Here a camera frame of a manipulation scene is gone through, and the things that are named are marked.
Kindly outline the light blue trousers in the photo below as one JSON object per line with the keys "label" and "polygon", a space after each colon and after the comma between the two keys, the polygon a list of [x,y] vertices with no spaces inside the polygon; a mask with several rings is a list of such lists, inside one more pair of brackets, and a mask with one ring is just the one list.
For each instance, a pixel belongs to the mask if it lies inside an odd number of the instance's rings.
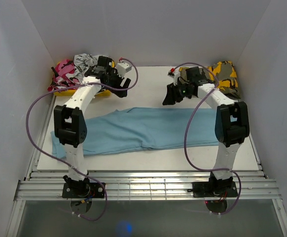
{"label": "light blue trousers", "polygon": [[114,111],[86,120],[85,156],[168,150],[187,146],[216,146],[212,109],[141,108]]}

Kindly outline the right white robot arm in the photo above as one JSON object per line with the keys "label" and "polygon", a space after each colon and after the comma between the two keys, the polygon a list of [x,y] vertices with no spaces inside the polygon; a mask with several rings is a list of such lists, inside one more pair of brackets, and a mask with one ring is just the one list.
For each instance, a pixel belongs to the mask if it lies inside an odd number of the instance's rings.
{"label": "right white robot arm", "polygon": [[213,169],[209,170],[207,182],[193,182],[189,192],[196,198],[236,197],[240,193],[240,184],[233,180],[233,165],[238,149],[250,134],[248,107],[245,102],[237,102],[219,89],[217,76],[208,68],[193,64],[186,70],[186,79],[182,79],[178,68],[172,68],[168,76],[173,82],[167,85],[167,94],[163,105],[174,105],[183,98],[199,98],[215,112],[215,136],[218,140],[218,152]]}

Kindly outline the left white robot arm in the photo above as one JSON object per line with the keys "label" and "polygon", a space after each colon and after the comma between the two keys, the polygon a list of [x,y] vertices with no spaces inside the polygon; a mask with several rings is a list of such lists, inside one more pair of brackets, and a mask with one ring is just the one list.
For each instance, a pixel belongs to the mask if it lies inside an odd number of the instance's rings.
{"label": "left white robot arm", "polygon": [[82,86],[64,105],[54,108],[54,134],[70,164],[69,172],[64,176],[63,197],[89,198],[96,193],[97,188],[87,178],[88,171],[84,166],[83,142],[87,136],[84,113],[91,100],[104,88],[120,98],[126,97],[131,80],[124,76],[131,69],[124,59],[113,64],[111,58],[99,56],[97,64],[85,72]]}

